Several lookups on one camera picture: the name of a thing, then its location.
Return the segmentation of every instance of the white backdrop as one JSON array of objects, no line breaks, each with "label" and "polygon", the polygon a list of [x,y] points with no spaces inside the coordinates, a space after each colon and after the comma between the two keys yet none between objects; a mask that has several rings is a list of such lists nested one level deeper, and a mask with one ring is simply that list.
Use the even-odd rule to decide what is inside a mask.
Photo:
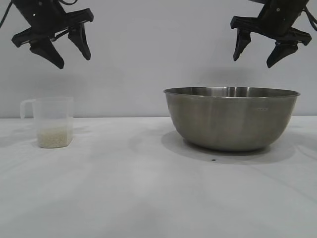
[{"label": "white backdrop", "polygon": [[[8,0],[0,0],[2,16]],[[274,40],[252,34],[232,59],[234,15],[257,16],[263,5],[247,0],[79,0],[66,11],[90,7],[86,24],[91,61],[61,38],[54,45],[64,70],[16,48],[14,34],[29,27],[12,7],[0,29],[0,118],[18,117],[22,100],[74,96],[79,117],[166,116],[163,90],[184,86],[257,86],[299,91],[295,114],[317,115],[317,33],[305,14],[294,25],[313,40],[272,69]],[[309,9],[317,15],[317,1]]]}]

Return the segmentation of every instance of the bowl rim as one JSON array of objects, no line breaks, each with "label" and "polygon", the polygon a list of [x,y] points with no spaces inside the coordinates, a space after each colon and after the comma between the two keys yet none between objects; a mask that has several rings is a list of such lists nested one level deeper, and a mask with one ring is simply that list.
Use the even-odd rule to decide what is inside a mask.
[{"label": "bowl rim", "polygon": [[[268,97],[232,97],[232,96],[208,96],[208,95],[191,95],[191,94],[183,94],[183,93],[174,93],[169,92],[169,90],[175,89],[189,89],[189,88],[254,88],[254,89],[271,89],[277,91],[287,91],[292,93],[292,95],[286,96],[268,96]],[[186,97],[199,97],[199,98],[229,98],[229,99],[263,99],[263,98],[289,98],[289,97],[298,97],[301,94],[297,91],[287,90],[287,89],[279,89],[279,88],[262,88],[262,87],[235,87],[235,86],[222,86],[222,87],[178,87],[178,88],[167,88],[163,91],[165,94],[171,95],[179,95],[179,96],[186,96]]]}]

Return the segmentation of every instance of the rice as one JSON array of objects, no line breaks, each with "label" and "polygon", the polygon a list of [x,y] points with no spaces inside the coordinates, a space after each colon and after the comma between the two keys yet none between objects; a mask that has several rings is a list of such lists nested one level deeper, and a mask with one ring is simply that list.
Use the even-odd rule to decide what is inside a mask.
[{"label": "rice", "polygon": [[72,130],[67,127],[40,129],[37,137],[42,148],[66,147],[72,140]]}]

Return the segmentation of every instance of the measuring cup handle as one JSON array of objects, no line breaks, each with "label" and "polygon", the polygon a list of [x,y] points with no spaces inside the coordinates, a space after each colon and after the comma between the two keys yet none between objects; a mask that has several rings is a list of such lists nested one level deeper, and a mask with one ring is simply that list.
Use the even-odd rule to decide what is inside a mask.
[{"label": "measuring cup handle", "polygon": [[25,118],[25,104],[34,102],[35,99],[22,101],[20,104],[20,116],[21,118]]}]

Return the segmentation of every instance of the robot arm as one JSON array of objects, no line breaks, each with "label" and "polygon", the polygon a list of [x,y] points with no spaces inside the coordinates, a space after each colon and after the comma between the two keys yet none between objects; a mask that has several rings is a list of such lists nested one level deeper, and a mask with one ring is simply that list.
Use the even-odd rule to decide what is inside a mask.
[{"label": "robot arm", "polygon": [[12,42],[17,47],[29,43],[31,52],[44,57],[62,69],[64,60],[52,42],[68,34],[68,38],[76,45],[84,58],[90,60],[91,53],[84,27],[85,22],[94,20],[89,8],[66,13],[60,2],[67,5],[71,5],[71,3],[63,0],[12,0],[11,2],[31,26],[13,36]]},{"label": "robot arm", "polygon": [[[64,67],[64,60],[54,48],[52,42],[68,34],[68,38],[77,46],[85,59],[91,58],[87,44],[84,23],[92,22],[94,16],[90,9],[66,13],[60,3],[72,5],[64,0],[11,0],[5,15],[0,22],[2,26],[8,10],[14,4],[31,27],[12,38],[20,47],[31,45],[31,52],[38,54],[55,64]],[[298,43],[305,46],[312,40],[310,34],[292,28],[292,25],[303,10],[307,13],[311,25],[317,30],[317,20],[309,13],[306,5],[309,0],[251,0],[263,3],[264,7],[258,17],[235,16],[231,28],[237,28],[237,44],[233,59],[239,56],[251,42],[250,33],[255,32],[276,40],[276,46],[267,60],[272,67],[284,57],[298,50]]]},{"label": "robot arm", "polygon": [[271,68],[284,57],[298,50],[298,43],[305,46],[312,40],[310,34],[292,28],[292,25],[306,8],[309,0],[251,0],[264,3],[258,17],[234,16],[231,28],[237,28],[237,44],[233,59],[239,56],[251,42],[250,33],[255,32],[276,40],[276,46],[267,59],[267,66]]}]

